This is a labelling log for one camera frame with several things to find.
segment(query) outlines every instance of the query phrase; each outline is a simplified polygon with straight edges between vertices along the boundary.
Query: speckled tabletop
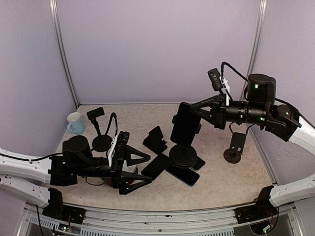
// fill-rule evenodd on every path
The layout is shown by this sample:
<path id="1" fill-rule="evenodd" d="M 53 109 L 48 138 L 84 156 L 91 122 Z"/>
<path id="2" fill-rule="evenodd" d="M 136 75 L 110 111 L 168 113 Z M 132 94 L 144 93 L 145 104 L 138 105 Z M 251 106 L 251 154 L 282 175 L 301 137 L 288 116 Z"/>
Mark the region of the speckled tabletop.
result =
<path id="1" fill-rule="evenodd" d="M 92 143 L 96 136 L 94 126 L 86 117 L 86 112 L 99 105 L 80 106 L 78 112 L 83 115 L 86 130 L 83 133 Z M 137 104 L 137 105 L 102 105 L 106 116 L 98 118 L 101 132 L 104 133 L 109 116 L 115 112 L 118 117 L 119 131 L 130 132 L 128 144 L 151 156 L 156 154 L 142 145 L 148 132 L 159 125 L 167 141 L 168 155 L 174 143 L 170 141 L 173 128 L 172 118 L 178 105 L 175 104 Z M 193 210 L 215 207 L 225 207 L 251 202 L 260 190 L 271 185 L 270 178 L 258 150 L 250 135 L 247 136 L 242 160 L 238 164 L 230 164 L 223 158 L 223 152 L 231 142 L 229 129 L 219 130 L 205 121 L 201 122 L 200 133 L 195 136 L 192 146 L 200 158 L 206 161 L 205 166 L 198 171 L 200 178 L 193 187 L 182 183 L 164 171 L 154 182 L 128 195 L 119 195 L 117 189 L 107 185 L 91 186 L 78 177 L 78 184 L 68 187 L 57 187 L 63 193 L 65 203 L 89 207 L 101 207 L 123 210 Z M 114 123 L 109 135 L 114 134 Z M 243 127 L 233 127 L 235 131 L 244 131 Z M 62 141 L 68 140 L 73 134 L 65 132 Z M 62 150 L 62 141 L 58 151 Z M 139 172 L 148 163 L 138 166 Z M 100 183 L 101 180 L 89 178 L 90 182 Z"/>

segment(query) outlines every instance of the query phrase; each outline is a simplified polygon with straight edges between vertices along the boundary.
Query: ventilation grille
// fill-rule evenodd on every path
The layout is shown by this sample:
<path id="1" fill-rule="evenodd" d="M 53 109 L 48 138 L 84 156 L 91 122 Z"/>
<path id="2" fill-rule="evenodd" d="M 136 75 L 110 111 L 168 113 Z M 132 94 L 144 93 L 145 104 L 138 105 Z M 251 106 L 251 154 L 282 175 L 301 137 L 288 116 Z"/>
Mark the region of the ventilation grille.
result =
<path id="1" fill-rule="evenodd" d="M 38 225 L 37 216 L 31 215 L 30 222 Z M 55 227 L 55 229 L 58 228 L 58 224 L 52 222 L 51 220 L 40 219 L 40 223 L 42 227 L 45 227 L 45 228 L 49 228 L 49 229 L 52 229 L 53 227 Z M 79 235 L 80 236 L 134 236 L 135 234 L 116 234 L 116 233 L 110 233 L 107 231 L 87 229 L 87 228 L 84 228 L 84 226 L 81 226 L 81 232 Z M 203 233 L 203 234 L 186 234 L 186 235 L 187 236 L 235 236 L 233 229 L 211 231 L 211 232 Z"/>
<path id="2" fill-rule="evenodd" d="M 30 222 L 38 225 L 38 218 L 35 216 L 31 216 Z M 40 219 L 40 224 L 42 227 L 49 228 L 49 229 L 54 228 L 54 226 L 55 226 L 55 229 L 58 228 L 58 224 L 53 223 L 49 220 Z"/>
<path id="3" fill-rule="evenodd" d="M 104 231 L 96 231 L 96 230 L 90 230 L 90 229 L 82 229 L 81 228 L 81 233 L 80 235 L 82 236 L 127 236 L 131 235 L 133 236 L 134 234 L 113 234 L 109 232 L 104 232 Z M 234 230 L 229 229 L 225 231 L 214 231 L 214 232 L 209 232 L 208 234 L 202 234 L 202 235 L 197 235 L 197 234 L 187 234 L 187 236 L 235 236 Z"/>
<path id="4" fill-rule="evenodd" d="M 113 235 L 113 234 L 109 234 L 109 233 L 105 233 L 104 231 L 96 231 L 96 230 L 82 230 L 81 229 L 81 233 L 80 235 L 83 236 L 121 236 L 121 235 Z"/>
<path id="5" fill-rule="evenodd" d="M 226 230 L 226 231 L 215 231 L 210 234 L 199 235 L 199 236 L 234 236 L 234 230 Z"/>

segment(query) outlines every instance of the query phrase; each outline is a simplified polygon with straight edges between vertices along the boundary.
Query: black cable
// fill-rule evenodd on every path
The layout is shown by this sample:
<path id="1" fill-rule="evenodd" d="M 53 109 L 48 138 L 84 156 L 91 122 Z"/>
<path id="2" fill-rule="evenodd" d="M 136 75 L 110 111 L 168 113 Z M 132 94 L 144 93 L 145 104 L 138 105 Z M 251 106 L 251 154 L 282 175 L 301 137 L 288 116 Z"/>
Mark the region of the black cable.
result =
<path id="1" fill-rule="evenodd" d="M 118 122 L 117 122 L 117 115 L 115 112 L 112 112 L 112 114 L 110 114 L 110 118 L 109 118 L 109 121 L 108 121 L 108 124 L 107 124 L 107 128 L 106 128 L 106 132 L 105 132 L 105 135 L 108 134 L 109 132 L 109 129 L 110 129 L 110 126 L 112 124 L 112 121 L 113 121 L 113 118 L 115 120 L 115 136 L 118 134 Z"/>
<path id="2" fill-rule="evenodd" d="M 228 128 L 230 129 L 230 131 L 231 131 L 231 133 L 232 134 L 234 134 L 234 132 L 233 132 L 233 130 L 232 130 L 232 124 L 234 124 L 235 122 L 232 122 L 229 126 L 228 126 Z"/>
<path id="3" fill-rule="evenodd" d="M 275 227 L 276 227 L 278 221 L 279 221 L 279 207 L 278 207 L 278 214 L 277 214 L 276 222 L 275 222 L 275 224 L 273 225 L 273 227 L 272 227 L 267 233 L 270 233 L 271 231 L 273 231 L 273 230 L 275 229 Z"/>
<path id="4" fill-rule="evenodd" d="M 228 128 L 230 129 L 231 133 L 234 134 L 234 131 L 232 130 L 232 124 L 234 124 L 235 122 L 232 122 Z M 246 129 L 246 132 L 245 132 L 245 135 L 247 136 L 248 135 L 248 131 L 250 130 L 251 127 L 253 127 L 255 124 L 251 124 L 250 126 L 247 127 Z"/>
<path id="5" fill-rule="evenodd" d="M 99 183 L 99 184 L 94 184 L 94 183 L 89 183 L 88 182 L 88 177 L 85 177 L 85 182 L 89 185 L 92 185 L 92 186 L 101 186 L 101 185 L 104 185 L 106 184 L 106 182 L 104 181 L 104 183 Z"/>
<path id="6" fill-rule="evenodd" d="M 246 135 L 248 135 L 248 131 L 250 130 L 251 127 L 253 127 L 255 124 L 251 124 L 250 126 L 247 127 L 246 129 Z"/>
<path id="7" fill-rule="evenodd" d="M 240 72 L 238 72 L 233 66 L 231 66 L 229 63 L 227 62 L 222 62 L 221 64 L 221 82 L 223 83 L 223 77 L 224 77 L 224 66 L 228 66 L 230 67 L 238 76 L 240 76 L 243 80 L 245 80 L 246 82 L 248 82 L 248 79 L 246 79 L 246 77 L 244 75 L 242 75 Z M 231 99 L 231 101 L 233 101 L 233 98 L 231 96 L 231 94 L 229 93 L 228 90 L 226 90 L 226 94 L 229 96 L 229 98 Z"/>
<path id="8" fill-rule="evenodd" d="M 248 99 L 246 97 L 247 96 L 247 91 L 248 91 L 248 86 L 245 87 L 244 94 L 243 94 L 246 101 L 248 101 Z"/>
<path id="9" fill-rule="evenodd" d="M 24 158 L 19 158 L 19 157 L 14 157 L 14 156 L 2 154 L 2 153 L 0 153 L 0 156 L 4 156 L 4 157 L 11 158 L 11 159 L 14 159 L 14 160 L 19 160 L 19 161 L 33 162 L 33 161 L 41 161 L 41 160 L 47 159 L 47 158 L 49 158 L 49 157 L 57 156 L 57 155 L 61 155 L 61 154 L 62 154 L 62 152 L 58 152 L 58 153 L 49 154 L 49 155 L 44 156 L 44 157 L 40 157 L 40 158 L 38 158 L 38 159 L 31 159 L 31 160 L 29 160 L 29 159 L 24 159 Z"/>
<path id="10" fill-rule="evenodd" d="M 224 75 L 224 66 L 228 66 L 230 67 L 238 76 L 240 76 L 243 80 L 245 80 L 246 82 L 248 82 L 248 79 L 246 79 L 246 77 L 244 75 L 242 75 L 240 72 L 238 72 L 233 66 L 231 66 L 229 63 L 227 62 L 222 62 L 221 64 L 221 79 L 223 82 L 223 75 Z"/>
<path id="11" fill-rule="evenodd" d="M 40 230 L 41 236 L 44 236 L 43 229 L 42 229 L 41 223 L 40 223 L 40 218 L 39 218 L 38 205 L 36 204 L 35 206 L 36 206 L 36 210 L 37 210 L 37 217 L 38 217 L 39 230 Z"/>

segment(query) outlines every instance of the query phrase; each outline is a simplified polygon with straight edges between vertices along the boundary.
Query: light blue mug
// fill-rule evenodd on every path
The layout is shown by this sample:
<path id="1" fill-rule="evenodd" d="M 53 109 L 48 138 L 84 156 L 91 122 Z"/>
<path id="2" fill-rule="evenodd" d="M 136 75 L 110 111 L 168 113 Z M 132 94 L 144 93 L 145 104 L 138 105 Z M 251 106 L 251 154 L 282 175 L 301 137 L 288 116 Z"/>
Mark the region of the light blue mug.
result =
<path id="1" fill-rule="evenodd" d="M 67 117 L 67 121 L 69 122 L 67 126 L 67 130 L 72 134 L 83 134 L 85 128 L 82 120 L 82 116 L 78 112 L 71 113 Z"/>

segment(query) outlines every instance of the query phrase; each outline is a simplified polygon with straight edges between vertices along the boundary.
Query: black phone stand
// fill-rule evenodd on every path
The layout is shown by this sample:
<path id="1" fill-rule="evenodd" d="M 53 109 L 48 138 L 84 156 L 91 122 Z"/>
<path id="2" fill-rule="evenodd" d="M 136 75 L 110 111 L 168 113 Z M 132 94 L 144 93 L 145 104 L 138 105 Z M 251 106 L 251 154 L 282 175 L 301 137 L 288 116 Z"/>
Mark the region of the black phone stand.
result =
<path id="1" fill-rule="evenodd" d="M 227 162 L 237 164 L 241 161 L 245 140 L 246 134 L 233 133 L 230 148 L 223 153 L 223 157 Z"/>
<path id="2" fill-rule="evenodd" d="M 175 167 L 186 169 L 196 163 L 197 152 L 192 146 L 184 147 L 180 144 L 176 144 L 169 151 L 169 158 Z"/>
<path id="3" fill-rule="evenodd" d="M 163 140 L 160 126 L 157 126 L 149 132 L 148 137 L 144 139 L 142 144 L 155 154 L 159 155 L 167 149 L 166 143 L 167 142 Z"/>
<path id="4" fill-rule="evenodd" d="M 95 137 L 94 140 L 92 141 L 92 147 L 93 147 L 93 150 L 98 151 L 98 152 L 104 152 L 104 151 L 109 150 L 110 147 L 112 146 L 112 141 L 113 141 L 111 137 L 105 134 L 101 134 L 100 132 L 99 124 L 96 118 L 100 116 L 104 116 L 104 115 L 105 115 L 105 112 L 102 107 L 99 107 L 92 111 L 87 112 L 88 119 L 94 125 L 97 132 L 97 137 Z"/>

